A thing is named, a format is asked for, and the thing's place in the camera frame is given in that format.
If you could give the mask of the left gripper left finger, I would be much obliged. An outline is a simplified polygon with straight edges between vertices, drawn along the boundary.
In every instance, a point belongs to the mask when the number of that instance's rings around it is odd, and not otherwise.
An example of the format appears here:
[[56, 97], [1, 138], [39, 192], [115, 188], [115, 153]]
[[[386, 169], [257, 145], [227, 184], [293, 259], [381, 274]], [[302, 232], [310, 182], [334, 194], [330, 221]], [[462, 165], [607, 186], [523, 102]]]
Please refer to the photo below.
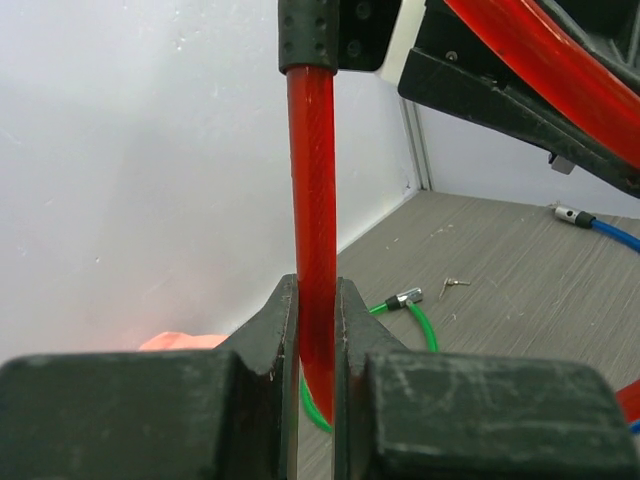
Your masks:
[[1, 368], [5, 479], [293, 479], [298, 288], [219, 346], [22, 356]]

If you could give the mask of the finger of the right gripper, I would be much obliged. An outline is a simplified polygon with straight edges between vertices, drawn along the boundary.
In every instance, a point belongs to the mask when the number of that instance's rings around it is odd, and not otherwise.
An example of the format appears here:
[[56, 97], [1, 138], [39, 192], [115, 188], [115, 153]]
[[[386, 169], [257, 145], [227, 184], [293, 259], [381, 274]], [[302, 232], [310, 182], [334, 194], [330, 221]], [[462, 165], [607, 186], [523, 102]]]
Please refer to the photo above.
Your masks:
[[585, 51], [639, 94], [639, 1], [540, 1]]

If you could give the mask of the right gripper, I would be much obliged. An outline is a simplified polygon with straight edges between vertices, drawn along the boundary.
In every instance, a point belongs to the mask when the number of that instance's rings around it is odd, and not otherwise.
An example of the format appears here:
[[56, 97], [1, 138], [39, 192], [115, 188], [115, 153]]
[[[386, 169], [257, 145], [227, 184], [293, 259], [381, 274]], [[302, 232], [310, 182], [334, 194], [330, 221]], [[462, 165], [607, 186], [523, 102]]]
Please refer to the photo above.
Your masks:
[[413, 48], [427, 6], [419, 0], [342, 1], [339, 68], [373, 73], [399, 85], [405, 99], [542, 148], [629, 196], [639, 196], [639, 169], [550, 105], [512, 86], [501, 89], [450, 61]]

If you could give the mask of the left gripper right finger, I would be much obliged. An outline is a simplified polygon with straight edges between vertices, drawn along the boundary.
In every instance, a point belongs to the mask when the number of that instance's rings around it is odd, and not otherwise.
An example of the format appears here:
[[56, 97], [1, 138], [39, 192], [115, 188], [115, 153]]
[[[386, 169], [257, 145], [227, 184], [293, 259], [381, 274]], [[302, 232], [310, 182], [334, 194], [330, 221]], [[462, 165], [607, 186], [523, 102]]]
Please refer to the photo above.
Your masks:
[[635, 479], [613, 389], [576, 362], [405, 347], [340, 279], [336, 479]]

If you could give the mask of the green cable lock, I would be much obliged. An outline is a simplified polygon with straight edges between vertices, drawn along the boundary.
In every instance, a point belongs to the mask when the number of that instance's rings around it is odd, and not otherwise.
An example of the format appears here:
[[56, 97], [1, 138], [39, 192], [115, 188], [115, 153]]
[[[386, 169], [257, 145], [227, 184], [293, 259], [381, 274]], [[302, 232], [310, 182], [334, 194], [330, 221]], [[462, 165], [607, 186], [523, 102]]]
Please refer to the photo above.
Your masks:
[[[430, 352], [435, 353], [439, 351], [439, 345], [434, 327], [424, 311], [418, 305], [422, 300], [422, 290], [420, 288], [413, 288], [409, 291], [393, 295], [378, 305], [369, 307], [368, 311], [371, 315], [377, 316], [391, 311], [407, 309], [421, 328], [427, 349]], [[303, 411], [307, 418], [320, 430], [326, 433], [331, 433], [332, 427], [315, 405], [304, 377], [301, 378], [299, 383], [299, 394]]]

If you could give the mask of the small metal keys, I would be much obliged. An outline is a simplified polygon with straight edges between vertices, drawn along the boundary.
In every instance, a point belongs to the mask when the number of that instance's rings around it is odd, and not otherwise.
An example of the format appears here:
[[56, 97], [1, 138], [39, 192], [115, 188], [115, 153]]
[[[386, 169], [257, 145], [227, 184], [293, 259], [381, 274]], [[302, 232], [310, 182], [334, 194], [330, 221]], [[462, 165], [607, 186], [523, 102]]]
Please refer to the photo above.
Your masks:
[[471, 283], [469, 281], [462, 281], [462, 280], [457, 280], [454, 278], [446, 278], [443, 282], [443, 286], [440, 290], [440, 293], [438, 295], [438, 299], [441, 300], [443, 298], [443, 296], [445, 295], [445, 292], [451, 288], [451, 287], [455, 287], [455, 286], [470, 286]]

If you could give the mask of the red cable lock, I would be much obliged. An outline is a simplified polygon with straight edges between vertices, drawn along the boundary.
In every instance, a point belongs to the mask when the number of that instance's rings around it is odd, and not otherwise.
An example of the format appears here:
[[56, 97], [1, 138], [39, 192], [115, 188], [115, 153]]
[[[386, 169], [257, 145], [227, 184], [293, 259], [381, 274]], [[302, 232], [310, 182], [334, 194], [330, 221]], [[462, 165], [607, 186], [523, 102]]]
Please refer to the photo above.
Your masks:
[[[315, 405], [329, 423], [334, 420], [334, 78], [341, 71], [341, 2], [278, 5], [279, 69], [287, 81], [300, 357]], [[540, 1], [426, 2], [413, 48], [501, 89], [523, 90], [639, 169], [639, 94], [561, 29]]]

